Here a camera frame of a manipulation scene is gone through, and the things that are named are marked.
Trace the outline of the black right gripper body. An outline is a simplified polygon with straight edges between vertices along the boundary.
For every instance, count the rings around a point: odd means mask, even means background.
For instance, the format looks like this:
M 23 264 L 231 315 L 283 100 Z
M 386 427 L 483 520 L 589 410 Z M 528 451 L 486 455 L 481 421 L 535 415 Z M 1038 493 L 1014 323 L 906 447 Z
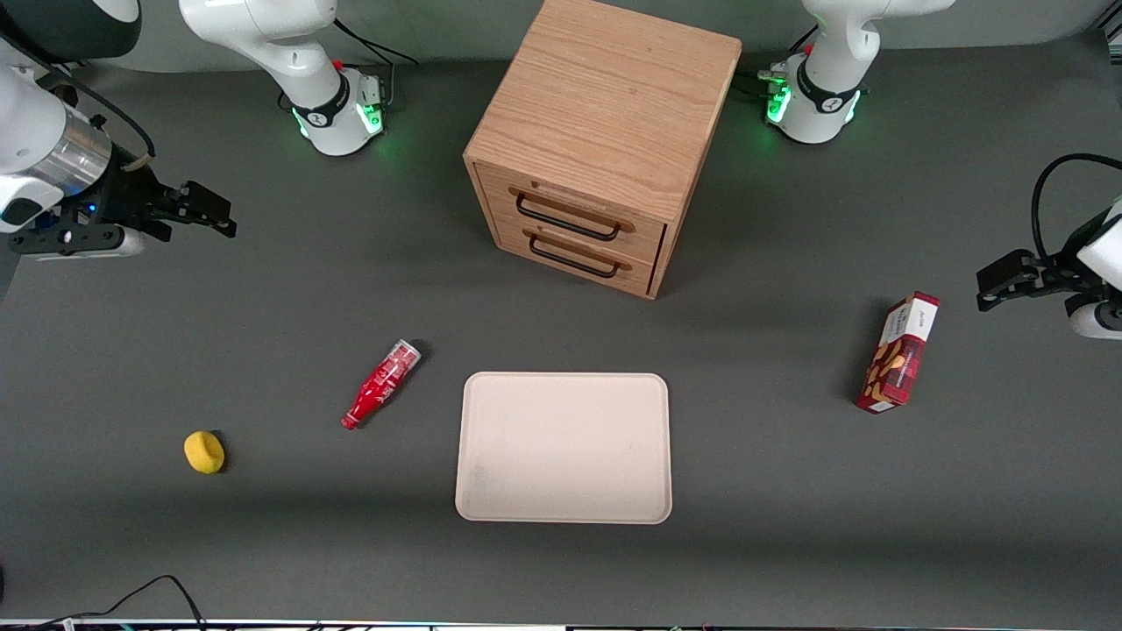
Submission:
M 149 167 L 107 170 L 88 188 L 88 225 L 123 226 L 158 241 L 169 241 L 172 225 L 185 225 L 176 193 Z

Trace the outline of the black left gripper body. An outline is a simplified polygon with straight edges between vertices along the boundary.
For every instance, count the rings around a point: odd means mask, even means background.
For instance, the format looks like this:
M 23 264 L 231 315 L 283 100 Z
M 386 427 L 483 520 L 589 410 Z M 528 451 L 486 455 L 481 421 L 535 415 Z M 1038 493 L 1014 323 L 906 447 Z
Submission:
M 1048 254 L 1041 230 L 1034 230 L 1034 249 L 1040 263 L 1040 274 L 1034 295 L 1075 293 L 1098 295 L 1098 275 L 1084 264 L 1077 254 L 1097 235 L 1097 230 L 1077 230 L 1063 244 L 1063 248 Z

